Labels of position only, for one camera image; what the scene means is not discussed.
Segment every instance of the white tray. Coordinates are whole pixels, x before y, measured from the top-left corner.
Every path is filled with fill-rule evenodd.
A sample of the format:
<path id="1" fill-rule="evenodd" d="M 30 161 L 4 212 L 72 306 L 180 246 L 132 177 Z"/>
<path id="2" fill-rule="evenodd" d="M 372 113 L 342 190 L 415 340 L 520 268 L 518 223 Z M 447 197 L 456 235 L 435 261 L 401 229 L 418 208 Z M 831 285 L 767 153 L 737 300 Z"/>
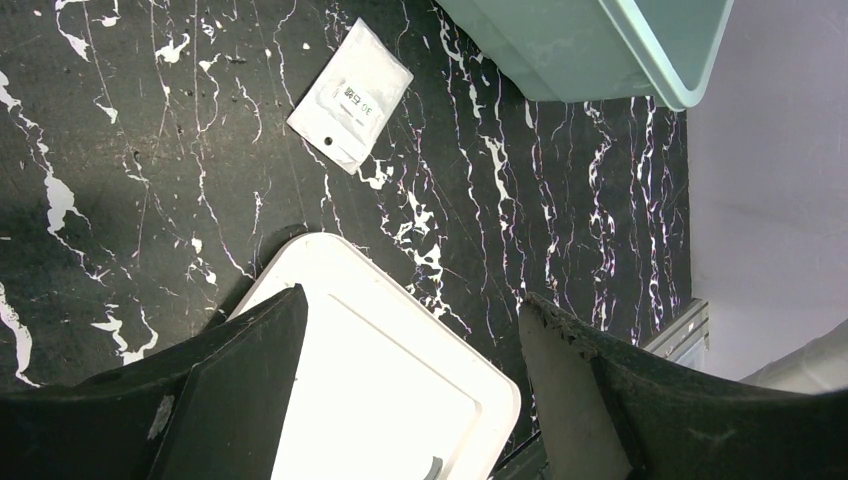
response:
<path id="1" fill-rule="evenodd" d="M 309 322 L 272 478 L 487 478 L 515 384 L 336 235 L 289 242 L 230 318 L 296 283 Z"/>

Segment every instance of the white plastic packet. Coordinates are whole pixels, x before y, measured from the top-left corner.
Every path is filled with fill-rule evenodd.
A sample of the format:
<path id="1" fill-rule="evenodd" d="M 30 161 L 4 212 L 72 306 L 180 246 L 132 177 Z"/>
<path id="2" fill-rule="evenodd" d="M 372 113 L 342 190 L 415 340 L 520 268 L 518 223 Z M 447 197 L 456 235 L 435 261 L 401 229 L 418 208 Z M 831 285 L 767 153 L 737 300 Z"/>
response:
<path id="1" fill-rule="evenodd" d="M 357 19 L 287 123 L 353 175 L 411 81 L 409 70 Z"/>

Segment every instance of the printed label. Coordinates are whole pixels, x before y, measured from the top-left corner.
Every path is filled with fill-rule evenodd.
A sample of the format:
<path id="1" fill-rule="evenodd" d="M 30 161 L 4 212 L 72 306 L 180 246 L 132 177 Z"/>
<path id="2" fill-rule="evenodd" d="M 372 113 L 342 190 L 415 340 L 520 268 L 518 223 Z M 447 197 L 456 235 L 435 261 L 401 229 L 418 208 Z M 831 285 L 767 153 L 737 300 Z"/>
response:
<path id="1" fill-rule="evenodd" d="M 369 128 L 382 116 L 380 107 L 371 95 L 353 83 L 342 84 L 336 94 L 336 101 L 358 123 Z"/>

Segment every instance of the black marble floor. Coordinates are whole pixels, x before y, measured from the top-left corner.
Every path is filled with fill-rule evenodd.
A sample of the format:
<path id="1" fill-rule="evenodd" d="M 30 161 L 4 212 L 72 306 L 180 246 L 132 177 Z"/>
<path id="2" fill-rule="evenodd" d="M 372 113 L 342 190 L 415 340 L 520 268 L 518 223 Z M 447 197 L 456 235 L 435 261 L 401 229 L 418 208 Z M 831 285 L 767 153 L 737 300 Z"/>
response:
<path id="1" fill-rule="evenodd" d="M 285 120 L 357 17 L 415 79 L 351 177 Z M 689 301 L 685 116 L 526 102 L 430 2 L 21 0 L 0 32 L 0 389 L 195 335 L 325 230 L 520 386 L 509 451 L 525 292 L 634 343 Z"/>

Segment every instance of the teal plastic bin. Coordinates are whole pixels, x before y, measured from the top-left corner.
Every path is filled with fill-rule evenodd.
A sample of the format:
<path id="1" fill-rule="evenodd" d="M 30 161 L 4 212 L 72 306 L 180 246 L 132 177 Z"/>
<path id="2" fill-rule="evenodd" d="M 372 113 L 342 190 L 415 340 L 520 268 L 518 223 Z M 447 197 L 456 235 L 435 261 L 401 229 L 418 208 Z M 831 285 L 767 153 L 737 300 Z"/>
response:
<path id="1" fill-rule="evenodd" d="M 438 0 L 524 95 L 704 96 L 733 0 Z"/>

